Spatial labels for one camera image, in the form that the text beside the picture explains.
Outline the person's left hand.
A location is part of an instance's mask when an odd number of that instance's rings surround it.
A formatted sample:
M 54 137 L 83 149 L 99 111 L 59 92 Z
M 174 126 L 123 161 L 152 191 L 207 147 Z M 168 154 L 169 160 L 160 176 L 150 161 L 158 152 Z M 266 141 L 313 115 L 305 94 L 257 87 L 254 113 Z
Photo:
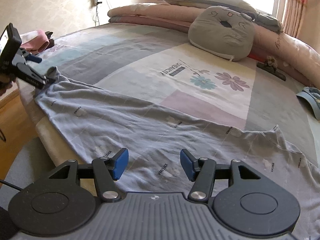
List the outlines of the person's left hand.
M 1 88 L 0 88 L 0 96 L 6 93 L 7 90 L 13 87 L 13 83 L 16 82 L 16 79 L 11 79 L 7 76 L 1 75 Z

